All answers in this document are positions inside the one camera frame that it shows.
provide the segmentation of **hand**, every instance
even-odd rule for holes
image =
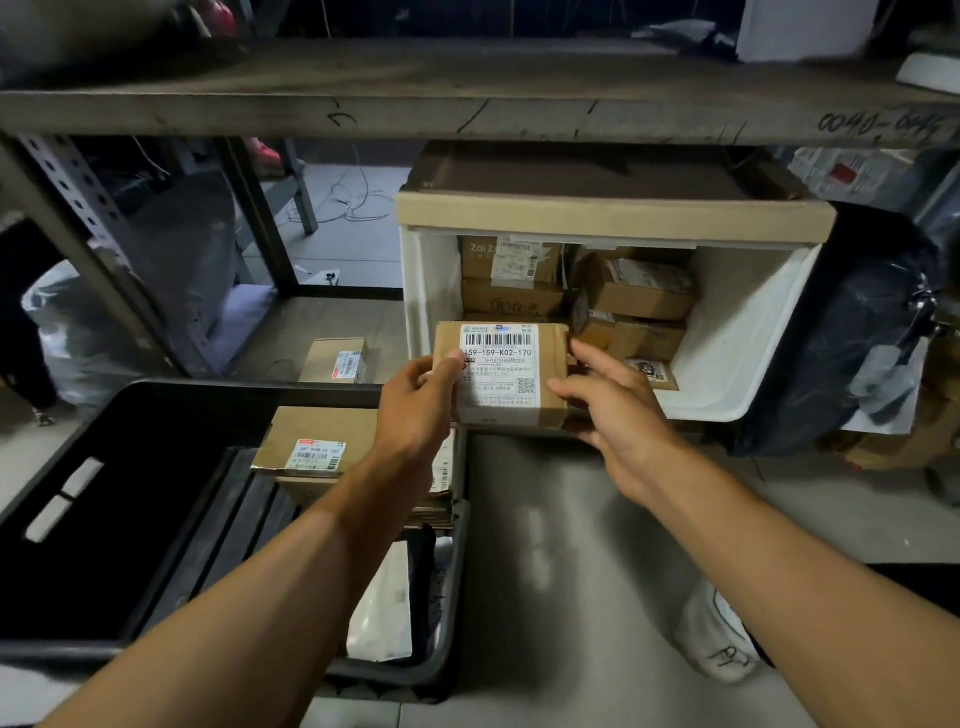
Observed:
[[[450,352],[429,375],[432,356],[407,362],[383,385],[373,450],[414,468],[429,469],[450,433],[453,388],[464,369],[464,353]]]
[[[590,374],[548,384],[565,400],[585,402],[593,422],[573,421],[567,429],[600,450],[620,492],[643,505],[663,456],[692,448],[663,415],[646,376],[576,339],[570,349]]]

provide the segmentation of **bin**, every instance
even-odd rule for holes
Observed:
[[[462,235],[689,251],[699,300],[667,417],[747,411],[835,210],[769,158],[723,148],[432,142],[396,197],[411,356],[463,316]]]
[[[150,380],[123,389],[0,514],[0,662],[101,667],[296,517],[274,480],[250,470],[278,406],[379,400],[379,386],[360,384]],[[445,698],[469,525],[466,445],[459,438],[447,609],[432,655],[411,667],[334,660],[319,694]],[[78,492],[71,475],[90,458],[103,465]],[[58,518],[41,516],[52,502]]]

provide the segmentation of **sticker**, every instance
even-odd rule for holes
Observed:
[[[363,352],[340,352],[337,363],[333,365],[334,379],[358,379],[363,367]]]
[[[463,325],[460,348],[467,355],[457,394],[462,422],[536,425],[540,421],[536,325]]]
[[[284,470],[336,473],[347,443],[329,440],[298,440]]]
[[[650,381],[669,381],[666,375],[666,367],[661,361],[650,361],[649,359],[627,359],[627,364],[632,366],[638,372],[646,374]]]
[[[635,285],[640,288],[655,288],[659,291],[684,293],[693,287],[686,271],[672,265],[644,263],[639,260],[620,258],[608,260],[614,282]]]
[[[433,459],[433,485],[430,493],[449,493],[450,474],[453,472],[453,439],[456,430],[450,430],[444,443],[440,445],[437,457]]]
[[[537,266],[544,257],[546,250],[543,243],[497,238],[491,279],[533,283]]]

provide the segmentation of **metal shelf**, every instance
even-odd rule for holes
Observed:
[[[742,65],[636,41],[212,38],[115,65],[127,75],[0,92],[0,130],[960,146],[960,97],[896,84],[895,63]]]

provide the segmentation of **white plastic bin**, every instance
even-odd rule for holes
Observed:
[[[575,159],[553,161],[546,170],[543,151],[524,160],[523,145],[427,147],[397,197],[411,356],[431,353],[438,322],[463,316],[458,235],[515,235],[605,249],[692,249],[689,270],[699,299],[671,363],[680,391],[658,391],[657,397],[674,420],[742,417],[829,236],[833,208],[810,199],[788,173],[780,176],[779,167],[757,165],[752,177],[732,182],[729,165],[712,151],[704,152],[705,161],[676,161],[658,148],[652,162],[627,165],[627,173],[614,169],[610,180],[593,168],[597,162],[589,155],[556,146],[558,155]],[[465,158],[464,147],[489,151],[470,150]],[[680,148],[679,154],[692,152]],[[518,166],[539,166],[540,173]],[[498,179],[507,191],[488,191]],[[474,180],[479,182],[471,188]],[[530,181],[556,190],[516,189]],[[589,196],[576,194],[585,183]]]

